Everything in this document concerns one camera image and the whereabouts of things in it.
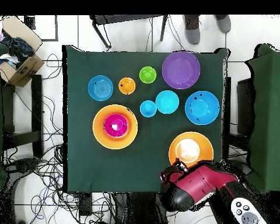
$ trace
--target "white floor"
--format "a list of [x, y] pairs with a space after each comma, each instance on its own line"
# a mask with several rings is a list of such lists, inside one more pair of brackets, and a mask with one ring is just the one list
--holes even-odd
[[[184, 23], [181, 15], [172, 15], [173, 25], [178, 32], [181, 44], [186, 50], [199, 53], [212, 53], [217, 48], [228, 48], [231, 55], [227, 62], [228, 76], [232, 79], [232, 103], [231, 103], [231, 122], [237, 123], [237, 99], [236, 85], [237, 82], [249, 78], [251, 76], [248, 67], [244, 64], [245, 60], [252, 58], [254, 49], [257, 44], [270, 43], [280, 50], [280, 15], [230, 15], [232, 22], [231, 31], [225, 35], [221, 33], [217, 26], [216, 20], [212, 15], [200, 16], [201, 41], [198, 45], [191, 45], [184, 36]], [[153, 52], [172, 52], [180, 50], [179, 43], [174, 39], [172, 32], [167, 23], [164, 33], [164, 40], [160, 42], [160, 31], [162, 25], [162, 17], [153, 19]], [[103, 26], [99, 26], [103, 36]], [[106, 31], [111, 41], [112, 49], [110, 51], [138, 51], [144, 52], [148, 33], [151, 25], [148, 19], [135, 20], [124, 23], [115, 23], [106, 25]], [[53, 16], [36, 16], [36, 33], [42, 39], [54, 38], [54, 17]], [[106, 48], [92, 27], [89, 16], [58, 16], [58, 41], [44, 42], [38, 49], [36, 54], [42, 59], [47, 60], [52, 53], [56, 54], [59, 60], [62, 58], [61, 45], [73, 45], [84, 51], [105, 51]], [[151, 50], [151, 35], [148, 41], [148, 51]], [[48, 77], [56, 67], [58, 61], [48, 61], [48, 66], [44, 65], [38, 72], [43, 78]], [[17, 87], [16, 91], [23, 101], [31, 107], [30, 100], [30, 84], [24, 88]], [[43, 95], [55, 101], [54, 122], [58, 127], [63, 126], [62, 120], [62, 72], [54, 79], [45, 80], [43, 82]], [[53, 104], [47, 99], [44, 101], [53, 109]], [[50, 121], [50, 111], [46, 105], [44, 107], [44, 125], [45, 133], [54, 132]], [[31, 113], [15, 96], [15, 127], [16, 132], [24, 132], [31, 130]], [[232, 132], [236, 132], [236, 125], [230, 126]], [[48, 138], [48, 134], [44, 134], [44, 140]], [[53, 135], [55, 144], [62, 144], [61, 135]], [[46, 141], [44, 148], [52, 146], [52, 141]], [[13, 158], [32, 157], [32, 146], [23, 145], [19, 147], [19, 151]], [[22, 179], [16, 189], [15, 208], [17, 219], [23, 219], [29, 223], [35, 216], [30, 208], [31, 200], [35, 195], [39, 195], [45, 185], [41, 179], [31, 174]], [[100, 198], [100, 194], [94, 194], [95, 198]], [[100, 210], [102, 202], [96, 202], [94, 211]], [[56, 205], [44, 206], [44, 212], [41, 214], [48, 219], [56, 211]], [[183, 212], [176, 216], [170, 216], [168, 213], [169, 224], [216, 224], [212, 211], [209, 206], [203, 207], [198, 212]], [[104, 216], [104, 220], [109, 221], [109, 215]], [[36, 219], [33, 224], [46, 224], [45, 219]], [[50, 224], [78, 224], [70, 212], [60, 209], [55, 213], [55, 220]]]

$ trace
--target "gray shoe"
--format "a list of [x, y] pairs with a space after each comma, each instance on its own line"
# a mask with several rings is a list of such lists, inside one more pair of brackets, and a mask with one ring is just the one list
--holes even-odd
[[217, 19], [217, 26], [218, 29], [222, 32], [222, 33], [228, 33], [231, 30], [231, 21], [230, 21], [230, 17], [229, 15], [227, 15], [224, 19], [222, 20], [218, 20]]
[[185, 23], [185, 37], [187, 41], [196, 45], [200, 41], [200, 30], [199, 30], [199, 18], [197, 19], [187, 19], [183, 15], [184, 23]]

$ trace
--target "small blue bowl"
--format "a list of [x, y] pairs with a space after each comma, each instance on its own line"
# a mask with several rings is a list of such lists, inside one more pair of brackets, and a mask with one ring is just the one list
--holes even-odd
[[112, 81], [102, 75], [95, 76], [88, 83], [88, 94], [97, 101], [107, 100], [113, 93]]
[[164, 90], [156, 97], [156, 107], [164, 114], [173, 113], [179, 107], [179, 104], [179, 97], [170, 90]]
[[145, 100], [140, 105], [140, 113], [147, 118], [156, 114], [156, 104], [151, 100]]
[[184, 109], [185, 114], [192, 123], [207, 125], [219, 115], [220, 104], [212, 93], [197, 91], [187, 99]]

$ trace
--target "white controller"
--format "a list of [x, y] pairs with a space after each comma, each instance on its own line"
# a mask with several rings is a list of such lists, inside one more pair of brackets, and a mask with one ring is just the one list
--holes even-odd
[[245, 198], [235, 198], [231, 203], [231, 211], [240, 224], [267, 224], [253, 204]]

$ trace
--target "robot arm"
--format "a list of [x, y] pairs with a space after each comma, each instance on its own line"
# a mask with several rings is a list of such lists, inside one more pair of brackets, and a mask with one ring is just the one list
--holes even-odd
[[201, 161], [188, 169], [177, 159], [172, 166], [165, 168], [161, 179], [168, 186], [161, 197], [167, 211], [187, 211], [209, 193], [217, 192], [227, 206], [226, 210], [240, 224], [266, 224], [247, 190], [220, 163]]

